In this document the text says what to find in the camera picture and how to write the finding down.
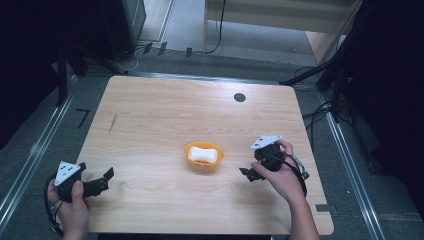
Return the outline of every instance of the orange bowl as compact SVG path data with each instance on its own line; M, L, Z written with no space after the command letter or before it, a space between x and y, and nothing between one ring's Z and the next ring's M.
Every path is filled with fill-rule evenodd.
M191 147L198 147L198 148L202 148L202 149L215 149L218 153L218 159L214 163L195 161L188 156L188 152L190 151ZM190 163L190 165L192 165L192 166L194 166L194 165L205 166L205 167L209 167L209 168L216 167L222 161L222 159L224 158L224 152L222 151L222 149L220 147L216 146L215 144L208 143L208 142L193 142L193 143L188 144L184 148L184 155L186 156L188 163Z

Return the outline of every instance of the black clamp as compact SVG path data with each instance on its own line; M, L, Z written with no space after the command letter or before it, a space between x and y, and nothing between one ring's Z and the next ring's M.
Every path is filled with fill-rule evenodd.
M68 203L72 203L72 187L76 181L81 181L81 173L87 168L85 163L79 164L80 169L66 179L59 186L56 186L57 194L59 199ZM109 189L108 181L114 176L113 168L110 168L102 178L90 181L83 182L84 194L83 199L88 197L94 197L100 195L105 190Z
M290 157L293 159L293 161L296 162L298 167L302 169L302 172L300 172L296 167L293 167L289 163L287 163L284 159L286 157ZM281 151L280 145L273 143L269 144L263 148L256 149L254 152L254 158L266 169L277 172L281 169L282 164L287 165L293 173L296 175L297 179L299 180L300 184L302 185L303 193L307 194L306 184L305 180L309 177L309 173L305 171L305 167L303 166L302 162L294 155L288 155ZM240 172L245 175L250 182L253 182L255 180L265 180L265 178L257 173L253 168L247 169L247 168L239 168Z

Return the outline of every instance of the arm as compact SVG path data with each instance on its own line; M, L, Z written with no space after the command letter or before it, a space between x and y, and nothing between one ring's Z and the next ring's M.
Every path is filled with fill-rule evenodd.
M47 197L51 203L54 203L56 209L59 208L58 215L63 226L64 240L82 240L87 236L88 208L82 199L83 193L83 184L81 181L77 181L72 188L72 203L62 203L55 191L54 179L50 181Z
M293 155L293 146L283 140L276 143L284 148L284 152ZM287 157L286 162L297 166L295 162ZM311 208L303 194L299 180L293 171L282 165L278 172L271 172L258 162L252 163L252 168L268 179L274 189L287 201L291 212L291 238L296 239L319 239L318 230L312 217Z

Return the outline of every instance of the table surface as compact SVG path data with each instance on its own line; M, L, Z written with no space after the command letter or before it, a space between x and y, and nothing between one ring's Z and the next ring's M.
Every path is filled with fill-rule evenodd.
M244 102L234 99L246 96ZM83 181L110 167L109 190L91 199L91 232L287 234L287 203L269 182L239 167L255 161L259 135L283 135L310 173L307 199L318 231L333 232L294 90L286 86L112 77L81 150ZM221 147L214 169L191 166L184 147Z

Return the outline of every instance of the wire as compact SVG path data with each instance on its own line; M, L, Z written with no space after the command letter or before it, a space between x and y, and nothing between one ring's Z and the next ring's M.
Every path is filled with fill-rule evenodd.
M117 67L119 67L120 69L122 69L122 70L124 70L124 71L132 71L132 70L136 69L136 68L138 67L138 57L137 57L137 52L138 52L138 51L140 51L141 49L143 49L143 48L141 47L141 48L137 49L137 50L134 52L134 58L135 58L135 60L136 60L136 64L135 64L135 66L134 66L134 67L132 67L132 68L124 68L124 67L122 67L121 65L119 65L119 64L118 64L118 63L116 63L116 62L113 62L113 64L115 64Z
M52 176L50 176L47 180L47 182L44 185L44 207L46 208L47 211L47 216L49 218L50 223L53 225L52 229L61 237L63 237L63 231L62 229L60 229L59 224L56 221L56 215L57 215L57 211L59 210L60 206L62 206L62 203L60 204L59 208L56 210L56 213L53 217L53 214L50 210L50 204L49 204L49 199L47 198L47 192L48 192L48 188L49 188L49 184L50 181L53 180L56 177L56 173L53 174Z
M216 45L216 47L209 52L205 52L205 54L211 54L213 52L215 52L215 50L219 47L219 45L221 44L221 40L222 40L222 21L224 20L224 12L225 12L225 3L227 1L224 0L224 3L222 4L222 12L221 12L221 23L219 24L219 41L218 44Z
M299 72L300 70L305 69L305 68L314 68L314 67L313 66L300 67L300 68L296 69L296 71L294 71L294 73L293 73L294 77L297 77L297 72Z
M59 212L60 207L62 207L64 200L59 204L59 207L57 207L56 212L54 213L54 221L57 222L57 213Z
M216 32L218 33L218 34L220 34L220 31L219 31L219 29L218 29L218 21L215 21L215 30L216 30ZM222 53L224 51L224 47L221 45L221 52L219 52L219 54L220 53Z
M299 164L296 162L296 160L293 159L292 156L283 153L283 158L290 157L296 163L296 167L292 166L290 163L286 162L286 160L284 160L284 159L280 159L280 158L277 158L277 157L274 157L274 156L269 156L269 155L264 155L264 157L277 160L277 161L281 162L282 164L285 164L286 166L288 166L292 170L292 172L294 173L294 175L296 175L297 180L299 180L299 183L302 186L303 193L306 196L306 194L308 193L308 190L306 189L306 185L305 185L306 178L303 177L303 174L298 169L299 168Z
M312 113L308 113L308 114L304 114L302 115L303 119L307 119L307 118L311 118L311 121L309 122L309 124L305 127L306 130L308 130L308 128L310 128L310 142L311 142L311 148L312 148L312 152L314 151L314 123L322 120L327 113L332 112L333 108L331 106L329 107L324 107L325 105L329 104L331 101L327 101L323 104L321 104L314 112ZM336 114L336 116L344 121L344 122L350 122L348 119L345 119L343 117L341 117L342 113L347 113L348 109L345 106L339 106L339 108L337 109L336 112L334 112L334 114Z

